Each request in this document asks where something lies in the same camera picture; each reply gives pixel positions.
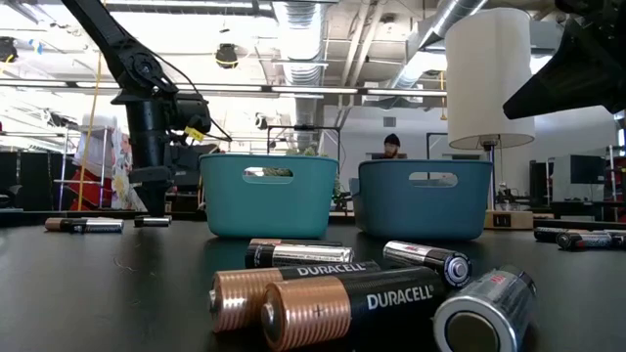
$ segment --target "duracell logo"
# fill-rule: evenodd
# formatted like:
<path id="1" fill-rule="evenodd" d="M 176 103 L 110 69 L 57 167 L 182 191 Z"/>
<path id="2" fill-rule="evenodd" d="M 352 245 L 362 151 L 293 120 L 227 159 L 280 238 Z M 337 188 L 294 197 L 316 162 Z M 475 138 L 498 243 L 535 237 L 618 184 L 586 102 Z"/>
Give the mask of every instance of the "duracell logo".
<path id="1" fill-rule="evenodd" d="M 433 286 L 416 286 L 383 293 L 368 294 L 368 309 L 391 307 L 432 298 Z"/>
<path id="2" fill-rule="evenodd" d="M 297 273 L 300 276 L 309 275 L 328 275 L 328 274 L 341 274 L 366 271 L 366 268 L 361 264 L 336 264 L 336 265 L 320 265 L 311 268 L 297 268 Z"/>

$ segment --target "table surface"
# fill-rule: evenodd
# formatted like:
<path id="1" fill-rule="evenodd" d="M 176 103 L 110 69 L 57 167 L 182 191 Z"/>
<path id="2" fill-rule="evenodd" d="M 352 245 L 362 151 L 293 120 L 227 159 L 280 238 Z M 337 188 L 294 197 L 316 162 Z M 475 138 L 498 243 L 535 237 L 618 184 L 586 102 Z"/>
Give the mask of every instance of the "table surface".
<path id="1" fill-rule="evenodd" d="M 353 226 L 333 225 L 327 238 L 354 247 L 358 260 L 382 262 L 385 241 Z M 264 351 L 259 329 L 212 333 L 206 310 L 212 274 L 243 268 L 246 244 L 182 221 L 142 230 L 127 222 L 122 236 L 0 229 L 0 351 Z M 525 349 L 623 351 L 626 253 L 565 252 L 530 232 L 431 244 L 468 255 L 476 275 L 511 263 L 532 276 L 536 338 Z M 434 350 L 429 330 L 407 338 Z M 388 348 L 387 335 L 362 339 Z M 352 350 L 341 341 L 324 347 Z"/>

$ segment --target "yellow label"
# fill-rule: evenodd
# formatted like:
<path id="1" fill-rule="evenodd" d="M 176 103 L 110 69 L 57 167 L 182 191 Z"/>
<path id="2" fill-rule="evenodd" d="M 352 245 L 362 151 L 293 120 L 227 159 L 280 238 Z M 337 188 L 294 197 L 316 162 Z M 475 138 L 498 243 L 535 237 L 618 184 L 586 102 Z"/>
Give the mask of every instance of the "yellow label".
<path id="1" fill-rule="evenodd" d="M 198 130 L 193 127 L 185 127 L 185 133 L 187 133 L 189 137 L 195 139 L 198 142 L 202 142 L 202 140 L 204 139 L 204 135 L 198 132 Z"/>

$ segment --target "robotic arm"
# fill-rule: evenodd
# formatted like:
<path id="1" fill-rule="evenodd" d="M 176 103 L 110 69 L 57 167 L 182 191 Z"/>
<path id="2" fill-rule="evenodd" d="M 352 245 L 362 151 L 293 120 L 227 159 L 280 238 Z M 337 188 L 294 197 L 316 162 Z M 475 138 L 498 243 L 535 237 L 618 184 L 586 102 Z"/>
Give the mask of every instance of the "robotic arm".
<path id="1" fill-rule="evenodd" d="M 126 106 L 133 152 L 130 182 L 141 185 L 135 190 L 150 214 L 161 216 L 175 166 L 193 169 L 189 160 L 197 163 L 199 154 L 186 146 L 186 134 L 181 138 L 171 131 L 191 127 L 207 133 L 208 102 L 200 94 L 179 93 L 156 54 L 116 22 L 99 0 L 62 1 L 98 45 L 121 88 L 112 104 Z"/>
<path id="2" fill-rule="evenodd" d="M 626 108 L 626 2 L 556 0 L 580 16 L 565 25 L 553 58 L 504 104 L 509 119 L 597 105 Z"/>

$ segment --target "person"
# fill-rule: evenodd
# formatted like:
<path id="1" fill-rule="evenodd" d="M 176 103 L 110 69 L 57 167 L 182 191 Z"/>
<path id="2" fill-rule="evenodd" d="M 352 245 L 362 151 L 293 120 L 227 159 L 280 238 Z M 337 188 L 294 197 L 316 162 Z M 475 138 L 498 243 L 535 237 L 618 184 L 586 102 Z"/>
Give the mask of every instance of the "person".
<path id="1" fill-rule="evenodd" d="M 384 155 L 383 158 L 398 158 L 400 153 L 400 139 L 391 133 L 384 139 Z"/>

